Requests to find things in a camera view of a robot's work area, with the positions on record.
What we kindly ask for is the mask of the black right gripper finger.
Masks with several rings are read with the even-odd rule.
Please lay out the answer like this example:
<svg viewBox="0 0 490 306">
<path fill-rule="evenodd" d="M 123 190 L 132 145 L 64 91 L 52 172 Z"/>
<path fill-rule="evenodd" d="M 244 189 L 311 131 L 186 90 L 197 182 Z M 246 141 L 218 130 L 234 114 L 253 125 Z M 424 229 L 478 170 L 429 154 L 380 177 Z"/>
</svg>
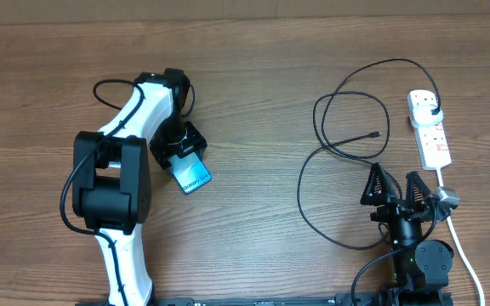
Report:
<svg viewBox="0 0 490 306">
<path fill-rule="evenodd" d="M 387 172 L 379 163 L 374 163 L 370 168 L 360 204 L 379 207 L 396 202 L 397 195 Z"/>
<path fill-rule="evenodd" d="M 426 207 L 430 204 L 429 187 L 419 176 L 418 172 L 410 172 L 406 175 L 407 190 L 405 203 L 408 207 Z"/>
</svg>

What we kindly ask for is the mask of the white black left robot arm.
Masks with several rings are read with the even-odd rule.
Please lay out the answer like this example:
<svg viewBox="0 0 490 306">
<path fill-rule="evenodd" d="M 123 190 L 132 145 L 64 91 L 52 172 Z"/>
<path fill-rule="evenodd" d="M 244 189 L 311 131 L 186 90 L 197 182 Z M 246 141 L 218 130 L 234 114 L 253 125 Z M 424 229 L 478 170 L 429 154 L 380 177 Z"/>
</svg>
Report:
<svg viewBox="0 0 490 306">
<path fill-rule="evenodd" d="M 73 169 L 60 196 L 66 227 L 100 245 L 110 284 L 104 305 L 154 305 L 142 227 L 151 203 L 155 159 L 187 195 L 211 179 L 202 161 L 207 141 L 188 121 L 185 102 L 195 97 L 180 69 L 143 72 L 116 116 L 96 132 L 74 139 Z"/>
</svg>

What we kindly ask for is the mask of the Galaxy S24 smartphone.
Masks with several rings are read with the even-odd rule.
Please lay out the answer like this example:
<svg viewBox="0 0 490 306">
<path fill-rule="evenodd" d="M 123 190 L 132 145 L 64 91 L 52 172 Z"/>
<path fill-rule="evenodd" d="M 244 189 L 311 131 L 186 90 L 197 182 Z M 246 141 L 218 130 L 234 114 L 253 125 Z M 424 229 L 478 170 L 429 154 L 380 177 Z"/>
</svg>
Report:
<svg viewBox="0 0 490 306">
<path fill-rule="evenodd" d="M 191 153 L 183 158 L 172 156 L 172 174 L 185 194 L 191 194 L 211 180 L 211 174 L 198 157 Z"/>
</svg>

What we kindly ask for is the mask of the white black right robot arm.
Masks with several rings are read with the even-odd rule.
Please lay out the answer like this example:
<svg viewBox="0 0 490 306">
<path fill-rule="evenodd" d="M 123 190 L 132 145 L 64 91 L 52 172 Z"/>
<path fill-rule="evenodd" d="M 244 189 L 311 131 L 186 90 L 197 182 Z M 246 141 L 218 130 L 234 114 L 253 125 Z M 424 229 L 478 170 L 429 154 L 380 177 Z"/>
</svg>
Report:
<svg viewBox="0 0 490 306">
<path fill-rule="evenodd" d="M 387 226 L 390 252 L 367 263 L 351 283 L 352 305 L 448 306 L 452 296 L 448 273 L 453 267 L 454 250 L 445 241 L 431 240 L 439 222 L 447 220 L 458 208 L 457 193 L 439 186 L 428 188 L 416 172 L 407 174 L 404 199 L 395 192 L 390 175 L 378 163 L 371 166 L 361 204 L 373 206 L 372 221 Z M 360 277 L 371 267 L 389 258 L 394 282 L 369 297 L 356 293 Z"/>
</svg>

